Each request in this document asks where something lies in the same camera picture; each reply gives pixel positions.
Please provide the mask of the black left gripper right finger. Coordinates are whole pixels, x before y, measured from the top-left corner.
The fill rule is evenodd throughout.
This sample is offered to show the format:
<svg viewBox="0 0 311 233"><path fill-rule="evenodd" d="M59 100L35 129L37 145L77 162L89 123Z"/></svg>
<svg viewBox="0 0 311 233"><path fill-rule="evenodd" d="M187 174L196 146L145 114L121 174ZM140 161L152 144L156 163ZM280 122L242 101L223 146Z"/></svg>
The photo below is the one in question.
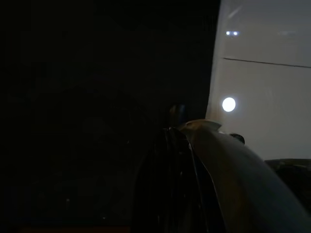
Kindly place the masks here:
<svg viewBox="0 0 311 233"><path fill-rule="evenodd" d="M211 176L190 141L188 147L188 232L225 233L226 226Z"/></svg>

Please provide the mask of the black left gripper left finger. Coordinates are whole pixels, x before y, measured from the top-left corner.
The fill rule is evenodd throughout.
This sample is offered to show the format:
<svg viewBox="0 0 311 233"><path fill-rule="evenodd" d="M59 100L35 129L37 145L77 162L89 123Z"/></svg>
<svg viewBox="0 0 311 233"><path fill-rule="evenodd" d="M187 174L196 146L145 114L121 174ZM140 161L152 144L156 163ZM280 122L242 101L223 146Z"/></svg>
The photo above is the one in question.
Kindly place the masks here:
<svg viewBox="0 0 311 233"><path fill-rule="evenodd" d="M200 233L202 213L191 150L176 128L163 129L135 184L133 233Z"/></svg>

